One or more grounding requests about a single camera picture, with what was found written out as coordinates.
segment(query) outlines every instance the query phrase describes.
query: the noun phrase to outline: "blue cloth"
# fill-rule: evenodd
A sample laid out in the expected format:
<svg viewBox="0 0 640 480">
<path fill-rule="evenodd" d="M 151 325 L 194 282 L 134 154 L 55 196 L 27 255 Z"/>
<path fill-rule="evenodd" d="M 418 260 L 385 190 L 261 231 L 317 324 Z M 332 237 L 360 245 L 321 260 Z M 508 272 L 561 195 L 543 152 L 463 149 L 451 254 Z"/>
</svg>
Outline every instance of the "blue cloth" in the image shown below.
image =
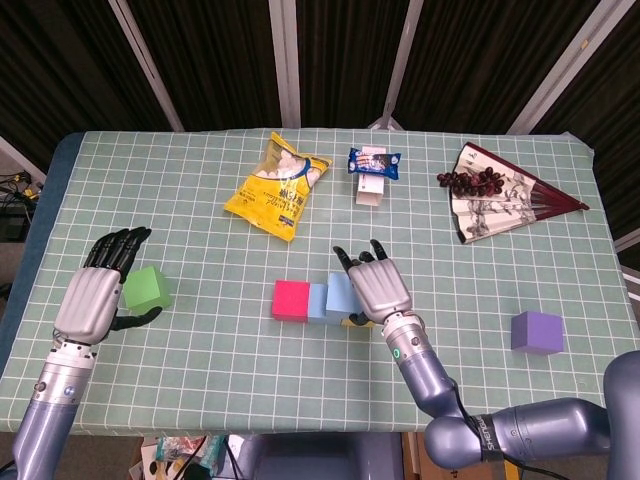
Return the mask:
<svg viewBox="0 0 640 480">
<path fill-rule="evenodd" d="M 7 365 L 11 346 L 18 333 L 18 327 L 31 294 L 31 287 L 38 274 L 49 235 L 67 191 L 83 138 L 84 133 L 67 135 L 58 144 L 53 154 L 47 180 L 25 242 L 22 263 L 13 282 L 4 317 L 0 322 L 0 371 L 2 372 Z"/>
</svg>

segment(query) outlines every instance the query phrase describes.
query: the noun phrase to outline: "gray robotic arm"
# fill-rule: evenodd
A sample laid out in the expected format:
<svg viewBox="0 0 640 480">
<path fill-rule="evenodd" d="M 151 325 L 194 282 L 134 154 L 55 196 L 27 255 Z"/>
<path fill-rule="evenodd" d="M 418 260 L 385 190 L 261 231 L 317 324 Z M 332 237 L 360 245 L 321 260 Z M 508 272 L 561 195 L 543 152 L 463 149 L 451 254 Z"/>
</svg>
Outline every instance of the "gray robotic arm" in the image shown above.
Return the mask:
<svg viewBox="0 0 640 480">
<path fill-rule="evenodd" d="M 382 334 L 418 408 L 433 417 L 425 446 L 443 468 L 463 468 L 492 458 L 515 464 L 612 450 L 609 480 L 640 479 L 640 352 L 614 360 L 604 381 L 607 410 L 585 400 L 560 398 L 471 417 L 412 311 L 411 296 L 395 264 L 376 240 L 351 259 L 334 252 L 351 278 L 364 314 Z"/>
<path fill-rule="evenodd" d="M 0 479 L 53 479 L 93 371 L 91 346 L 110 330 L 145 325 L 162 311 L 157 307 L 140 317 L 116 316 L 122 284 L 150 233 L 140 227 L 101 238 L 74 274 L 54 323 L 54 348 L 13 445 L 15 467 L 0 473 Z"/>
</svg>

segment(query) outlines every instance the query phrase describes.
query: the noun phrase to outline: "dark red grapes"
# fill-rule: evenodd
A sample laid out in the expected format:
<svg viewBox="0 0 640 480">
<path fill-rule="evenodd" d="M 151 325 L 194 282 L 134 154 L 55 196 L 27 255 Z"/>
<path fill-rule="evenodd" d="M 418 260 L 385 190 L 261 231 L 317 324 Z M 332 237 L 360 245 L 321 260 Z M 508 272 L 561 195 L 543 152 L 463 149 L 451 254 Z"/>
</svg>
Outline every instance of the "dark red grapes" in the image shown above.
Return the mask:
<svg viewBox="0 0 640 480">
<path fill-rule="evenodd" d="M 469 174 L 467 172 L 439 173 L 436 179 L 443 188 L 451 188 L 451 193 L 456 197 L 491 197 L 500 195 L 504 186 L 504 180 L 500 173 L 487 167 L 484 171 Z"/>
</svg>

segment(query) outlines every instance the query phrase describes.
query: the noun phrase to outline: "green checkered tablecloth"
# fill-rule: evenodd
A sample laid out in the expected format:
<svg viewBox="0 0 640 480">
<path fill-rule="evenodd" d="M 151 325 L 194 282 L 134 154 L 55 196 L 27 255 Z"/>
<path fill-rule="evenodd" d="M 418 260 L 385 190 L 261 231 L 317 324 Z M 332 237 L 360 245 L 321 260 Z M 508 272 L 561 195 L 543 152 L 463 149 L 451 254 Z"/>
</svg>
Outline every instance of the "green checkered tablecloth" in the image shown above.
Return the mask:
<svg viewBox="0 0 640 480">
<path fill-rule="evenodd" d="M 278 278 L 326 282 L 338 244 L 379 239 L 395 259 L 448 373 L 473 413 L 555 397 L 602 404 L 607 364 L 638 348 L 638 329 L 592 173 L 566 136 L 282 130 L 335 165 L 314 187 L 290 244 L 223 210 L 261 157 L 269 130 L 87 133 L 0 381 L 1 428 L 16 430 L 51 346 L 65 287 L 93 242 L 145 225 L 135 268 L 156 265 L 174 304 L 149 327 L 112 333 L 75 431 L 418 430 L 418 411 L 380 329 L 270 318 Z M 435 181 L 466 141 L 591 206 L 461 245 Z M 354 204 L 351 146 L 400 152 L 400 180 L 377 208 Z M 565 353 L 510 350 L 511 317 L 562 315 Z"/>
</svg>

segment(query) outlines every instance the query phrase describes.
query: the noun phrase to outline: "light blue cube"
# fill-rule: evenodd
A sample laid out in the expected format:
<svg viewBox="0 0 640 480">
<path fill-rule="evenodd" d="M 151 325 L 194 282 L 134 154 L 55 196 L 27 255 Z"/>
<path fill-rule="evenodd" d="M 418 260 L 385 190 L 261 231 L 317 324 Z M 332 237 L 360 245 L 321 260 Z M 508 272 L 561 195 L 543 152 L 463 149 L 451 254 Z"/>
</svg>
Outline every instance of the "light blue cube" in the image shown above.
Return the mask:
<svg viewBox="0 0 640 480">
<path fill-rule="evenodd" d="M 330 325 L 341 325 L 344 318 L 349 318 L 352 313 L 362 312 L 360 301 L 351 285 L 349 275 L 345 272 L 332 272 L 329 274 L 327 289 L 327 320 Z"/>
<path fill-rule="evenodd" d="M 312 283 L 309 289 L 309 323 L 327 323 L 327 292 L 329 286 L 324 283 Z"/>
</svg>

